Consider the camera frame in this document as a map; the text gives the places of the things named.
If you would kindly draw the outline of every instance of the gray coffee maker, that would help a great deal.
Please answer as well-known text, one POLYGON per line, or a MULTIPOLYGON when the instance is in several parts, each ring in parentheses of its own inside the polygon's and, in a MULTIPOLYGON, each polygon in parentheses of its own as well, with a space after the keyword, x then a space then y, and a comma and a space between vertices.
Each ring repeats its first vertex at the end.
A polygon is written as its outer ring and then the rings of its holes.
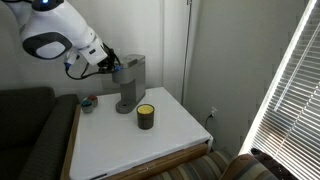
POLYGON ((116 104, 120 114, 130 113, 146 94, 145 56, 128 55, 121 60, 122 69, 112 74, 112 80, 120 84, 121 100, 116 104))

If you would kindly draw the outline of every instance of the couch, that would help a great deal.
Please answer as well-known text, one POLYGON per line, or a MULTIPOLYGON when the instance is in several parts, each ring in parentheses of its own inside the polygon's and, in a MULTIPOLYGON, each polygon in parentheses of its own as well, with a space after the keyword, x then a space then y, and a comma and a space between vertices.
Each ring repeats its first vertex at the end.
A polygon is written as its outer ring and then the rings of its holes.
POLYGON ((150 180, 277 180, 254 156, 233 156, 227 148, 149 178, 150 180))
POLYGON ((0 179, 59 179, 76 95, 49 87, 0 91, 0 179))

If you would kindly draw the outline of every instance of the electrical outlet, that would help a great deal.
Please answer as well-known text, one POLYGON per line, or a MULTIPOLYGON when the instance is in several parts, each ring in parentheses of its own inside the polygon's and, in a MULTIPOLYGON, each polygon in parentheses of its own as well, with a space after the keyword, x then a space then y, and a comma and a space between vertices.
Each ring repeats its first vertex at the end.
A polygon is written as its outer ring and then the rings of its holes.
POLYGON ((217 111, 218 110, 216 108, 214 108, 213 106, 211 107, 211 115, 212 115, 212 117, 214 117, 216 115, 217 111))

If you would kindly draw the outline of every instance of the dark gray couch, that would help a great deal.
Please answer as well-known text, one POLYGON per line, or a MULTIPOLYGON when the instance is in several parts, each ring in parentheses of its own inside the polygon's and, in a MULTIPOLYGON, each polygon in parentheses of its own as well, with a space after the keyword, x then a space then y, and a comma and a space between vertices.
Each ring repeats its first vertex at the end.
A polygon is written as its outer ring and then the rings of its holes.
POLYGON ((47 87, 0 91, 0 179, 59 179, 78 103, 47 87))

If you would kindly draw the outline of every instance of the table top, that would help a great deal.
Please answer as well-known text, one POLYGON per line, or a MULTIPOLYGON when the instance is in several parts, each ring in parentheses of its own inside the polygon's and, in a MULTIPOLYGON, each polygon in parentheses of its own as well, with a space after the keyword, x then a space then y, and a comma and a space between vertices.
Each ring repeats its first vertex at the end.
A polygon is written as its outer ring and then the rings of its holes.
POLYGON ((120 94, 98 96, 91 114, 80 113, 71 179, 108 177, 211 137, 164 88, 146 90, 139 103, 155 108, 149 130, 139 129, 135 109, 117 113, 119 100, 120 94))

